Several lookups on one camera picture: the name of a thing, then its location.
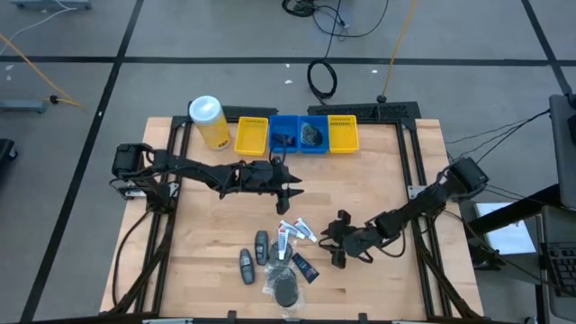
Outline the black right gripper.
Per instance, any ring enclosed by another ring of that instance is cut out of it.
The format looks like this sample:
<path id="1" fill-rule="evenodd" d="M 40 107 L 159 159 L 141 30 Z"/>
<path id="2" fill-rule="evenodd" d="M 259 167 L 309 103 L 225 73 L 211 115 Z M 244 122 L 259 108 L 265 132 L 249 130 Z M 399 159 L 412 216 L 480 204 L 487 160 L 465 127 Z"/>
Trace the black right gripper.
<path id="1" fill-rule="evenodd" d="M 351 225 L 351 215 L 344 210 L 337 212 L 337 219 L 321 232 L 322 236 L 330 237 L 335 244 L 326 243 L 326 239 L 318 242 L 320 248 L 331 251 L 333 266 L 344 269 L 346 256 L 358 258 L 371 264 L 374 259 L 367 252 L 383 241 L 383 228 L 377 221 L 367 222 L 362 228 Z"/>

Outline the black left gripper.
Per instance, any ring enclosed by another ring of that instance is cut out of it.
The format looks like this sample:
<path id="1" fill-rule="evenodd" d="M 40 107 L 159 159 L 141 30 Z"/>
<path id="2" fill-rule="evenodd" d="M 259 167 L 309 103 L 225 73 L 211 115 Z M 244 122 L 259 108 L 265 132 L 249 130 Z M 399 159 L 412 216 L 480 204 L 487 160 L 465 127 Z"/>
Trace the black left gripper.
<path id="1" fill-rule="evenodd" d="M 239 172 L 239 187 L 242 193 L 275 195 L 276 212 L 284 215 L 289 207 L 289 199 L 302 194 L 302 189 L 288 188 L 302 180 L 290 173 L 280 157 L 271 160 L 257 160 L 245 165 Z"/>

